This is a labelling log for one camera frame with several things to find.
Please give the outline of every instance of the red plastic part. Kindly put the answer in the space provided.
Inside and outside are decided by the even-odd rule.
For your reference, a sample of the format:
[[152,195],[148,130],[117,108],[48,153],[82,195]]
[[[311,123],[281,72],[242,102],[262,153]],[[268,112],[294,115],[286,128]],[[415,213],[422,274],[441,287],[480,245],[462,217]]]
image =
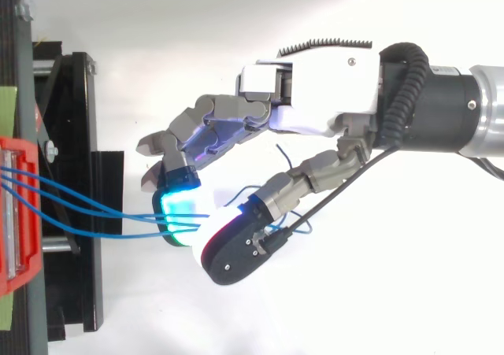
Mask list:
[[[16,168],[26,172],[39,174],[39,151],[36,144],[21,139],[8,139],[0,137],[2,150],[14,150],[18,152]],[[13,176],[20,182],[39,188],[37,179],[27,176]],[[40,199],[37,193],[25,188],[16,187],[17,193],[30,204],[40,209]],[[0,194],[0,207],[2,207],[2,195]],[[20,240],[20,260],[23,270],[19,271],[11,280],[7,280],[7,262],[3,238],[3,215],[0,215],[0,296],[8,294],[29,282],[42,269],[42,231],[40,218],[18,202],[18,223]]]

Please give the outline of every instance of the blue wire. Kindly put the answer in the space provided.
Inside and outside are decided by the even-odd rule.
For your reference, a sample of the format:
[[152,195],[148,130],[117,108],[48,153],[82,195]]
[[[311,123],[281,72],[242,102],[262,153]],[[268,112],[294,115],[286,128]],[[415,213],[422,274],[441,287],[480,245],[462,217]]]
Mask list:
[[[278,150],[287,159],[287,163],[289,164],[289,167],[292,168],[292,162],[291,162],[289,156],[287,156],[287,154],[280,147],[280,145],[276,144],[276,147],[278,148]],[[47,193],[45,191],[42,191],[40,189],[36,189],[36,188],[34,188],[32,186],[29,186],[29,185],[27,185],[25,183],[22,183],[22,182],[20,182],[20,181],[18,181],[16,179],[12,179],[12,178],[9,178],[7,176],[2,175],[3,179],[8,180],[11,183],[15,183],[16,185],[19,185],[19,186],[22,186],[24,188],[27,188],[27,189],[29,189],[31,191],[34,191],[35,193],[41,194],[42,196],[46,196],[47,198],[52,199],[52,200],[58,202],[59,204],[65,205],[65,206],[69,207],[70,209],[74,209],[77,212],[81,212],[81,213],[92,215],[92,216],[106,217],[106,218],[127,218],[127,219],[131,219],[131,220],[137,220],[137,221],[147,222],[147,223],[151,223],[151,224],[162,224],[162,225],[166,225],[167,222],[164,221],[164,220],[148,220],[147,217],[162,217],[162,218],[166,218],[167,216],[171,216],[171,217],[209,217],[209,215],[206,215],[206,214],[167,214],[167,215],[165,215],[165,214],[141,214],[141,215],[128,215],[126,213],[117,211],[115,209],[111,209],[110,207],[107,207],[106,205],[100,204],[100,203],[98,203],[98,202],[96,202],[96,201],[88,198],[87,196],[82,195],[82,194],[80,194],[80,193],[78,193],[78,192],[76,192],[74,190],[71,190],[68,187],[63,186],[60,183],[55,182],[55,181],[53,181],[51,179],[47,179],[47,178],[44,178],[42,176],[38,176],[37,174],[33,174],[31,172],[25,172],[25,171],[17,170],[15,168],[6,168],[6,167],[2,166],[2,167],[0,167],[0,169],[3,170],[3,171],[6,171],[6,172],[12,172],[14,174],[21,174],[21,175],[24,175],[24,176],[29,176],[31,178],[37,179],[40,182],[43,182],[43,183],[46,183],[46,184],[48,184],[50,186],[56,187],[59,190],[63,190],[67,194],[70,194],[73,197],[78,198],[78,199],[82,200],[83,202],[86,202],[87,204],[89,204],[91,206],[94,206],[96,208],[99,208],[99,209],[102,209],[102,210],[106,211],[104,213],[104,212],[94,211],[94,210],[91,210],[91,209],[85,209],[85,208],[79,207],[78,205],[73,205],[72,203],[67,202],[67,201],[65,201],[63,199],[60,199],[59,197],[57,197],[57,196],[55,196],[53,194],[49,194],[49,193]],[[224,206],[225,207],[229,206],[231,203],[233,203],[238,198],[238,196],[241,195],[242,192],[244,192],[245,190],[250,189],[250,188],[260,188],[260,186],[253,186],[253,185],[251,185],[251,186],[245,186],[244,188],[242,188],[242,190],[240,190],[238,192],[238,194],[235,195],[235,197],[233,199],[231,199]],[[295,211],[292,211],[292,213],[294,213],[296,216],[299,216],[299,217],[301,216],[299,213],[297,213]],[[287,214],[285,214],[283,216],[282,220],[279,222],[278,225],[272,225],[271,224],[271,225],[269,225],[269,227],[271,227],[273,229],[280,229],[281,225],[284,223],[284,221],[286,219],[287,219]],[[178,223],[178,222],[170,222],[170,224],[172,224],[172,225],[180,225],[180,226],[184,226],[184,227],[199,227],[199,224]],[[311,233],[313,231],[313,228],[312,228],[311,224],[309,222],[306,222],[306,224],[307,224],[307,226],[309,228],[308,231],[299,231],[299,230],[296,230],[294,232],[303,233],[303,234],[309,234],[309,233]]]
[[74,235],[82,235],[84,237],[91,237],[93,239],[147,239],[151,237],[162,237],[165,235],[174,235],[177,233],[186,233],[186,232],[191,232],[191,231],[197,231],[198,229],[187,229],[187,230],[182,230],[182,231],[161,231],[157,233],[146,233],[144,235],[109,235],[106,233],[94,233],[92,231],[82,231],[80,229],[75,229],[73,227],[70,227],[68,225],[65,225],[63,223],[60,223],[59,221],[53,219],[50,216],[47,216],[45,213],[39,211],[36,207],[31,205],[29,202],[27,202],[21,195],[19,195],[16,191],[13,189],[7,187],[4,183],[2,183],[2,188],[9,192],[12,196],[14,196],[18,201],[26,205],[28,209],[30,209],[32,212],[36,213],[38,216],[42,217],[44,220],[47,222],[53,224],[56,227],[59,227],[60,229],[63,229],[64,231],[67,231],[69,233],[73,233]]
[[[291,213],[294,213],[297,217],[302,217],[302,215],[300,213],[297,213],[295,211],[291,211]],[[308,227],[307,231],[300,231],[299,229],[296,229],[294,232],[299,233],[301,235],[310,235],[313,231],[312,224],[310,224],[308,220],[305,222],[305,224]]]
[[87,196],[79,194],[78,192],[76,192],[66,186],[63,186],[62,184],[60,184],[58,182],[54,182],[53,180],[44,178],[43,176],[38,176],[36,174],[33,174],[32,172],[25,172],[22,170],[17,170],[15,168],[6,168],[4,166],[0,167],[0,169],[4,172],[12,172],[14,174],[21,174],[22,176],[29,176],[30,178],[37,179],[40,182],[48,184],[49,186],[52,186],[52,187],[56,187],[58,190],[62,190],[64,192],[66,192],[67,194],[70,194],[73,197],[78,198],[78,199],[82,200],[83,202],[85,202],[95,208],[101,209],[101,210],[103,210],[107,213],[111,213],[115,216],[124,217],[126,219],[135,220],[135,221],[142,221],[144,223],[157,224],[156,220],[146,219],[143,217],[143,215],[128,215],[127,213],[123,213],[121,211],[117,211],[115,209],[107,207],[106,205],[100,204],[100,203],[94,201],[93,199],[89,199]]
[[229,202],[224,204],[224,207],[228,207],[231,203],[233,203],[238,198],[238,196],[240,196],[242,194],[242,192],[244,192],[245,190],[248,190],[249,188],[256,188],[257,189],[257,188],[261,188],[261,186],[254,186],[254,185],[245,186],[240,191],[238,191],[238,194],[236,194],[233,199],[231,199]]
[[[45,192],[44,190],[40,190],[38,188],[30,186],[29,184],[22,183],[17,179],[9,178],[8,176],[2,176],[2,179],[6,180],[8,182],[11,182],[13,184],[16,184],[17,186],[21,186],[23,188],[26,188],[27,190],[33,191],[37,194],[40,194],[41,196],[45,196],[46,198],[54,200],[55,202],[57,202],[61,205],[64,205],[65,207],[69,207],[70,209],[73,209],[74,211],[83,213],[85,215],[96,216],[96,217],[105,217],[105,218],[109,218],[109,219],[118,218],[116,215],[113,215],[112,213],[99,212],[99,211],[94,211],[92,209],[85,209],[85,208],[79,207],[78,205],[67,202],[66,200],[63,200],[56,195],[50,194],[48,192]],[[192,215],[176,215],[176,214],[173,214],[173,215],[170,214],[170,215],[166,215],[166,216],[193,217]],[[155,221],[155,223],[166,225],[166,221],[164,221],[164,220],[157,220],[157,221]],[[184,226],[184,227],[199,227],[199,224],[177,223],[177,222],[172,222],[172,221],[170,221],[170,225],[178,225],[178,226]]]

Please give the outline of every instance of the black metal frame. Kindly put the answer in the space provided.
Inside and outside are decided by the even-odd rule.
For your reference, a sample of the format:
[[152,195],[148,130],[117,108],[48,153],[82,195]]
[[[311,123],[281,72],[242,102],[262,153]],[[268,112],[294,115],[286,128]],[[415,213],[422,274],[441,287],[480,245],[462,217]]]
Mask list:
[[[60,44],[53,71],[48,78],[36,77],[35,89],[33,53],[35,58],[47,59],[47,50],[54,54],[54,44],[42,43],[34,49],[31,23],[19,17],[19,2],[0,0],[0,86],[17,87],[14,136],[39,144],[42,175],[122,210],[124,155],[97,151],[94,80],[88,68],[91,58],[85,53],[62,56]],[[38,131],[34,91],[44,121]],[[60,151],[53,164],[44,154],[48,139]],[[90,218],[44,199],[42,209],[73,227],[122,232],[120,220]],[[43,234],[61,236],[61,230],[44,224]],[[85,331],[101,326],[101,243],[71,235],[67,239],[71,252],[45,254],[43,270],[14,292],[11,330],[0,331],[1,355],[47,355],[48,332],[49,339],[61,340],[65,324],[82,323]]]
[[[90,68],[93,60],[86,53],[63,56],[61,43],[36,45],[34,59],[47,57],[54,60],[51,73],[35,77],[35,96],[43,118],[38,134],[44,159],[40,173],[122,211],[123,152],[97,151],[95,87]],[[59,150],[52,164],[42,154],[49,140]],[[72,197],[64,198],[86,206]],[[42,209],[79,229],[122,232],[120,220],[76,213],[45,198]],[[61,236],[61,229],[43,223],[43,234],[45,238]],[[44,254],[50,341],[65,339],[65,324],[83,324],[84,331],[97,331],[103,323],[101,241],[73,235],[67,239],[72,252]]]

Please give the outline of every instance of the screw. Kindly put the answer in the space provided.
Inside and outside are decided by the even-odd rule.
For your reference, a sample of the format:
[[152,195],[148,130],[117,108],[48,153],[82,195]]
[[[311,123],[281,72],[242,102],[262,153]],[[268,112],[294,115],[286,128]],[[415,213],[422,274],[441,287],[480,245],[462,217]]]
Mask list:
[[19,0],[16,5],[16,14],[25,22],[33,20],[32,0]]
[[59,154],[59,150],[56,146],[54,146],[54,142],[48,141],[46,142],[46,159],[47,162],[52,164],[54,162],[54,158]]
[[89,62],[87,63],[87,71],[88,71],[88,72],[89,72],[89,74],[91,74],[92,76],[96,76],[96,75],[98,74],[96,61],[89,61]]

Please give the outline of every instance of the red connector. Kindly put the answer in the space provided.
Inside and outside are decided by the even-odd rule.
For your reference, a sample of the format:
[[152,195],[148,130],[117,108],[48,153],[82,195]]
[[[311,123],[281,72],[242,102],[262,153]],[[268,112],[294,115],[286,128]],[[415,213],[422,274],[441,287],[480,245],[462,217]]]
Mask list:
[[[0,165],[39,174],[37,145],[21,139],[0,137]],[[36,179],[4,171],[2,175],[39,188]],[[1,181],[40,209],[37,193],[19,188],[5,179]],[[2,209],[0,296],[2,296],[29,282],[42,269],[42,232],[40,218],[4,189],[0,189],[0,208]]]

